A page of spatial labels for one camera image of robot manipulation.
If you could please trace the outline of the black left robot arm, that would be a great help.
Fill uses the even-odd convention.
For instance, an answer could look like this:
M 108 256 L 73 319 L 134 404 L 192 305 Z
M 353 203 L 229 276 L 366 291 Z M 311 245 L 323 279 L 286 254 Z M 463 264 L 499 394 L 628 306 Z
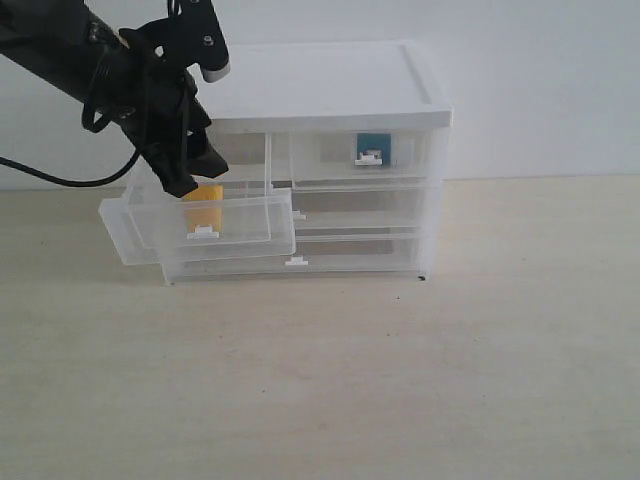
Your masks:
M 111 184 L 144 159 L 164 191 L 193 192 L 197 177 L 215 179 L 229 166 L 211 145 L 212 121 L 197 99 L 188 69 L 214 83 L 230 71 L 230 56 L 210 1 L 170 1 L 166 17 L 137 29 L 114 30 L 83 1 L 4 1 L 1 53 L 82 105 L 82 127 L 94 134 L 120 127 L 134 152 L 102 179 L 62 179 L 19 162 L 2 165 L 52 184 Z

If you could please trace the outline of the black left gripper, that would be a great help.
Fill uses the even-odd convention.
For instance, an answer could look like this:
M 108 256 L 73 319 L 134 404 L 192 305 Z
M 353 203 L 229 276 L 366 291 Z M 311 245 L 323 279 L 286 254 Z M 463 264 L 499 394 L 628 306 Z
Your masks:
M 208 139 L 212 121 L 196 93 L 187 71 L 155 53 L 105 51 L 89 83 L 89 131 L 117 124 L 134 146 L 130 162 L 143 158 L 163 190 L 182 198 L 198 187 L 197 176 L 215 179 L 229 171 Z

